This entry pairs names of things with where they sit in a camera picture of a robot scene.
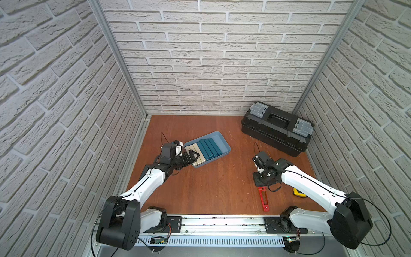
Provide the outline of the beige block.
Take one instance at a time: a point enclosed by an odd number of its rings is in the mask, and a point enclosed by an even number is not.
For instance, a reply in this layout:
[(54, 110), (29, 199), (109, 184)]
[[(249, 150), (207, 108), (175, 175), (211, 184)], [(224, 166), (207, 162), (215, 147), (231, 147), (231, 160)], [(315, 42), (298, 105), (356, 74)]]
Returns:
[(188, 146), (185, 147), (185, 150), (186, 150), (188, 163), (193, 166), (197, 166), (198, 165), (197, 160), (199, 158), (199, 154), (195, 152), (194, 150), (192, 150), (191, 148), (189, 148)]
[(196, 158), (196, 162), (193, 165), (194, 166), (200, 165), (201, 164), (200, 154), (197, 152), (197, 150), (195, 149), (195, 147), (193, 145), (190, 145), (189, 149), (194, 152), (194, 156)]
[(194, 143), (192, 145), (195, 149), (195, 151), (199, 154), (199, 160), (197, 161), (198, 164), (202, 164), (206, 162), (206, 159), (204, 157), (204, 155), (202, 154), (202, 152), (200, 151), (200, 148), (198, 147), (197, 143)]

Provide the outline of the blue plastic tray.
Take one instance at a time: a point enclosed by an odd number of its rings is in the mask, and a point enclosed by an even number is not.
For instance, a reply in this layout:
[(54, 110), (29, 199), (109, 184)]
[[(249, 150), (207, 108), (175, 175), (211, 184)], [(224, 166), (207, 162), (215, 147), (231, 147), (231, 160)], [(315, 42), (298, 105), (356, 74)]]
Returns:
[(231, 152), (231, 147), (219, 131), (184, 143), (184, 149), (193, 150), (199, 154), (197, 160), (192, 164), (195, 168), (216, 161)]

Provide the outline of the red pruning pliers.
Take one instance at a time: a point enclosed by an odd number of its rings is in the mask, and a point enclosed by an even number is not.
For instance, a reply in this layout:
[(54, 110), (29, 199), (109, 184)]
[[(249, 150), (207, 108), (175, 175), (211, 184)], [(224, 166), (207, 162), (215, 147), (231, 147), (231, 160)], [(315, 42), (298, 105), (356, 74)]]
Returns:
[(263, 187), (259, 187), (258, 190), (259, 190), (259, 195), (260, 195), (260, 199), (261, 199), (261, 204), (262, 204), (262, 209), (263, 209), (263, 211), (264, 211), (264, 212), (270, 211), (266, 187), (264, 187), (264, 186), (263, 186)]

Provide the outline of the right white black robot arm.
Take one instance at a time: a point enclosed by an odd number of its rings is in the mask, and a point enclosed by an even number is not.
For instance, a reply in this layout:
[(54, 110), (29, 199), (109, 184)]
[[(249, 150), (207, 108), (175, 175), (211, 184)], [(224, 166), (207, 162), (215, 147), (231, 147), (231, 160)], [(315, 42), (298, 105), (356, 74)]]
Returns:
[(327, 186), (291, 162), (283, 158), (274, 161), (265, 152), (254, 156), (253, 162), (257, 167), (253, 173), (256, 186), (289, 185), (324, 209), (317, 212), (289, 207), (281, 214), (279, 222), (285, 232), (291, 232), (292, 228), (322, 232), (333, 235), (339, 243), (354, 250), (372, 229), (365, 201), (357, 193), (348, 194)]

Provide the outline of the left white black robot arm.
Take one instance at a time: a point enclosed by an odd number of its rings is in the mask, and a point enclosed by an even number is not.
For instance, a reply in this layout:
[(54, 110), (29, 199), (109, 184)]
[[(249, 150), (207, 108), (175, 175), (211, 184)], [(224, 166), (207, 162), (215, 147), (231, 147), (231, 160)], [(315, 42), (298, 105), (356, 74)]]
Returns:
[(141, 233), (166, 226), (167, 211), (151, 207), (141, 208), (157, 188), (163, 185), (175, 170), (194, 164), (200, 157), (195, 150), (185, 150), (181, 141), (162, 146), (153, 164), (146, 165), (142, 177), (128, 191), (106, 200), (100, 214), (95, 241), (123, 250), (131, 250)]

